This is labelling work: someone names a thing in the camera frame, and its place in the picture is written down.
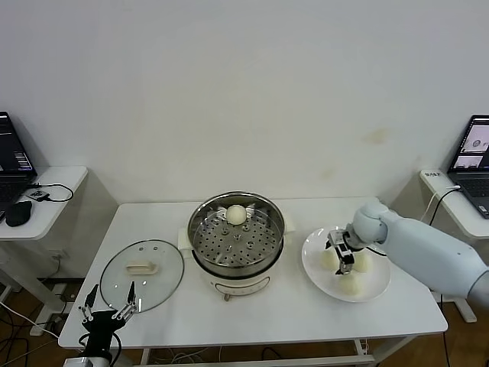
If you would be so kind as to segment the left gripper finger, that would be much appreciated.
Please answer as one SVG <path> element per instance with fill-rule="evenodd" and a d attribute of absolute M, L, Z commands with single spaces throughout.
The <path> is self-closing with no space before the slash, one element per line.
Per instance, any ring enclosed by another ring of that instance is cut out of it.
<path fill-rule="evenodd" d="M 93 320 L 92 308 L 96 301 L 96 296 L 98 292 L 99 286 L 97 284 L 94 285 L 92 290 L 86 295 L 85 301 L 82 306 L 79 306 L 79 311 L 83 315 L 82 321 L 88 322 Z"/>
<path fill-rule="evenodd" d="M 117 311 L 113 316 L 113 320 L 129 320 L 137 310 L 136 305 L 136 293 L 135 293 L 135 284 L 132 281 L 131 286 L 129 288 L 128 296 L 125 305 L 119 311 Z"/>

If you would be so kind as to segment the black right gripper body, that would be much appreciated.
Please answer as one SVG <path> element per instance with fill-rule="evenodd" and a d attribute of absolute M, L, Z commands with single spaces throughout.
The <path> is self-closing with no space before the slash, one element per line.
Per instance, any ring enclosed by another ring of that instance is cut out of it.
<path fill-rule="evenodd" d="M 346 229 L 331 230 L 327 235 L 327 239 L 331 240 L 331 248 L 334 250 L 350 250 L 352 253 L 362 250 L 361 243 L 358 241 L 356 235 L 351 236 L 351 233 Z"/>

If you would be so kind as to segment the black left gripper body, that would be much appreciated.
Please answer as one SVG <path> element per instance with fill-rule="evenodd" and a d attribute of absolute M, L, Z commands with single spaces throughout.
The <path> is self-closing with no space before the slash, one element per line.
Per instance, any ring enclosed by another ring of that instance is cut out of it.
<path fill-rule="evenodd" d="M 117 353 L 121 354 L 122 345 L 117 331 L 120 330 L 128 320 L 113 320 L 112 316 L 116 310 L 102 310 L 92 313 L 93 320 L 82 321 L 82 326 L 87 331 L 87 341 L 82 352 L 83 356 L 110 356 L 112 339 L 117 343 Z"/>

